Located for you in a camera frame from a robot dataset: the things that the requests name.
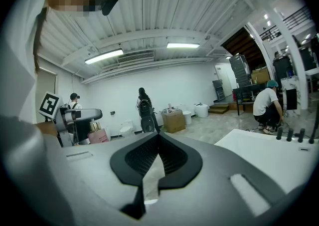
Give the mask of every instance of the black pants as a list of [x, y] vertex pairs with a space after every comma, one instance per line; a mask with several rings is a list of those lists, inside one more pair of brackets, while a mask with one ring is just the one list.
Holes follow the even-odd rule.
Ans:
[[257, 120], [259, 123], [264, 124], [265, 126], [270, 126], [275, 128], [279, 121], [280, 121], [280, 116], [277, 111], [277, 108], [275, 104], [271, 104], [268, 108], [266, 108], [266, 112], [263, 115], [260, 116], [255, 116], [255, 120]]
[[154, 127], [155, 127], [155, 129], [156, 129], [156, 131], [159, 133], [159, 132], [160, 132], [160, 127], [159, 127], [158, 121], [157, 121], [157, 119], [156, 119], [156, 117], [155, 117], [155, 113], [152, 113], [152, 119], [153, 119], [153, 121], [154, 121]]

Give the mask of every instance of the man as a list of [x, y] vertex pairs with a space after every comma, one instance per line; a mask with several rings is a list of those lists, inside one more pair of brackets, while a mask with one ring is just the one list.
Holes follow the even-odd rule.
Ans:
[[78, 99], [79, 98], [80, 98], [80, 96], [78, 96], [78, 94], [76, 94], [76, 93], [72, 93], [70, 95], [70, 99], [71, 99], [70, 107], [71, 107], [71, 109], [82, 109], [82, 105], [78, 104]]
[[268, 135], [273, 135], [278, 123], [283, 121], [283, 111], [276, 95], [277, 87], [276, 81], [268, 81], [267, 88], [257, 95], [254, 102], [254, 117], [259, 122], [258, 128]]

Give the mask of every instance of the air vent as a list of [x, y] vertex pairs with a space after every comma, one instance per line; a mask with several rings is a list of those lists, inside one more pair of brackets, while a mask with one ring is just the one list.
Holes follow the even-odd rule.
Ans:
[[136, 55], [130, 55], [130, 56], [122, 56], [118, 58], [118, 63], [119, 64], [126, 64], [126, 63], [131, 63], [131, 62], [136, 62], [136, 61], [143, 61], [146, 59], [154, 59], [154, 53], [142, 53], [142, 54], [136, 54]]

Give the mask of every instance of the fluorescent light fixture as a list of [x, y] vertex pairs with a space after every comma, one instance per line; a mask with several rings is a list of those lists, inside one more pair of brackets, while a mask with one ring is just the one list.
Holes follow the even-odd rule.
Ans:
[[177, 42], [169, 42], [167, 44], [167, 48], [198, 48], [198, 43], [177, 43]]
[[103, 60], [103, 59], [106, 59], [106, 58], [110, 58], [112, 56], [119, 56], [119, 55], [123, 55], [123, 50], [122, 49], [112, 50], [112, 51], [106, 52], [104, 54], [91, 57], [89, 59], [86, 59], [85, 63], [86, 64], [92, 64], [92, 63], [95, 63], [97, 61], [100, 61], [100, 60]]

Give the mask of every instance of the cardboard box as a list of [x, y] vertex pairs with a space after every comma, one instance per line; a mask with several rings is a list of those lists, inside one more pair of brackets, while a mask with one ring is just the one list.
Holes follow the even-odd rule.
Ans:
[[253, 70], [251, 74], [253, 84], [262, 84], [270, 80], [269, 73], [266, 68], [260, 70]]
[[185, 129], [185, 119], [182, 110], [177, 110], [171, 113], [162, 113], [164, 126], [169, 133]]

